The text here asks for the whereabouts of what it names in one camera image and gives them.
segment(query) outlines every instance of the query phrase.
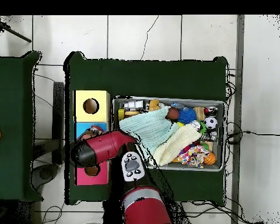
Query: light blue towel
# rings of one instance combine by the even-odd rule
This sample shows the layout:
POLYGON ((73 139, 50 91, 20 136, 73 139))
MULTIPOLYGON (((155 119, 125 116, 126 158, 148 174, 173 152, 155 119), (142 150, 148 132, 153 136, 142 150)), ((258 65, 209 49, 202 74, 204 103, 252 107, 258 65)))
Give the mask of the light blue towel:
POLYGON ((153 155, 156 148, 166 142, 179 128, 178 124, 165 119, 169 108, 166 106, 119 122, 120 129, 137 140, 145 159, 153 155))

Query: soccer ball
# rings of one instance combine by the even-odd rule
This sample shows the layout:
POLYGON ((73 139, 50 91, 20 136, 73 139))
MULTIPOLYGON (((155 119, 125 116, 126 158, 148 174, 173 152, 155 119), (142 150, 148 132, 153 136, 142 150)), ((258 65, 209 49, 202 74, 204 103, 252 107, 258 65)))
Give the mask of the soccer ball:
POLYGON ((214 117, 205 118, 204 124, 207 130, 215 129, 218 126, 218 122, 214 117))

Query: towel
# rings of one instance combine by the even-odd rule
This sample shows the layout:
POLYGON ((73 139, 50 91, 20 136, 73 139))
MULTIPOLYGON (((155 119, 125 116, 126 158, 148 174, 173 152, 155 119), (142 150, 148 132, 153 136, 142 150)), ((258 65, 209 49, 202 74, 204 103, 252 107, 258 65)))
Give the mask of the towel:
MULTIPOLYGON (((159 166, 166 165, 176 158, 184 147, 200 137, 201 134, 191 124, 186 124, 180 127, 165 143, 157 147, 153 158, 159 166)), ((149 163, 153 165, 153 160, 150 159, 149 163)))
POLYGON ((159 110, 138 114, 119 122, 120 129, 137 140, 143 151, 144 159, 150 157, 156 148, 166 142, 179 128, 178 124, 165 119, 169 108, 165 106, 159 110))

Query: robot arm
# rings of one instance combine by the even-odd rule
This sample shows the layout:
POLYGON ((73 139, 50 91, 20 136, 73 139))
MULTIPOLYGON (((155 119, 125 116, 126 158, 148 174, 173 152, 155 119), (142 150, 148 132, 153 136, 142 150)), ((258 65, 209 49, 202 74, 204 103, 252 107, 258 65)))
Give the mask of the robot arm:
POLYGON ((125 224, 172 224, 133 137, 113 131, 71 146, 70 163, 78 167, 95 166, 113 158, 119 159, 112 162, 111 169, 121 169, 124 180, 121 206, 125 224))

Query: pink block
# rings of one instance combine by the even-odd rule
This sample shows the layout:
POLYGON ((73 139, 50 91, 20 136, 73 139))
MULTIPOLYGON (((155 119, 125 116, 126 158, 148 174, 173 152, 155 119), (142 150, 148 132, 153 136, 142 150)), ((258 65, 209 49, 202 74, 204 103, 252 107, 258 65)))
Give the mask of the pink block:
POLYGON ((103 162, 100 164, 100 172, 97 176, 88 176, 84 169, 77 167, 77 186, 89 185, 105 185, 108 184, 108 163, 103 162))

